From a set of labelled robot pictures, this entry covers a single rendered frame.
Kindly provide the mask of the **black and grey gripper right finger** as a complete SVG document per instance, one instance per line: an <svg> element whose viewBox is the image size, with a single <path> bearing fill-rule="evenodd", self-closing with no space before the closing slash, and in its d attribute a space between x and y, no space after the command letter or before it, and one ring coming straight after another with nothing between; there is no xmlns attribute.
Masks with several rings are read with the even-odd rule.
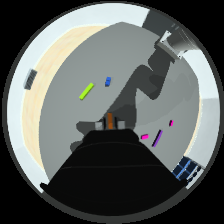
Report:
<svg viewBox="0 0 224 224"><path fill-rule="evenodd" d="M115 117L115 127L116 129L125 129L125 121L121 120L119 117Z"/></svg>

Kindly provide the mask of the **purple rod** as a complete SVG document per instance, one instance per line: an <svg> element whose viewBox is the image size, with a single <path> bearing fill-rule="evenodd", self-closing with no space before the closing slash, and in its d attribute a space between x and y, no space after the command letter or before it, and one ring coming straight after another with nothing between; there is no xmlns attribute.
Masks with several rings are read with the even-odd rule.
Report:
<svg viewBox="0 0 224 224"><path fill-rule="evenodd" d="M154 142L152 144L153 147L155 147L157 145L157 143L158 143L158 141L159 141L159 139L160 139L160 137L162 135L162 132L163 132L162 130L159 130L159 132L158 132L158 134L157 134L157 136L156 136L156 138L155 138L155 140L154 140Z"/></svg>

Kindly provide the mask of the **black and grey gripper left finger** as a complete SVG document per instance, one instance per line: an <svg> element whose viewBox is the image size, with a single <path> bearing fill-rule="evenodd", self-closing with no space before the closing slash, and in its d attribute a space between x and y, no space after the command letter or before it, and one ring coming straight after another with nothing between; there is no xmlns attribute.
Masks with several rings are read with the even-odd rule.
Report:
<svg viewBox="0 0 224 224"><path fill-rule="evenodd" d="M106 128L106 120L105 117L102 117L99 121L95 122L96 130L105 130Z"/></svg>

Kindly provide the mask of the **lime green rod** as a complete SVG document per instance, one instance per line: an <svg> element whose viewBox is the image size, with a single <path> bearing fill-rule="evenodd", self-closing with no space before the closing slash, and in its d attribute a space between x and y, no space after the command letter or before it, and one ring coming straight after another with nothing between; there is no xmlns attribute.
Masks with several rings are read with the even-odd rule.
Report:
<svg viewBox="0 0 224 224"><path fill-rule="evenodd" d="M94 85L90 83L89 86L84 90L84 92L81 94L79 98L83 100L93 87Z"/></svg>

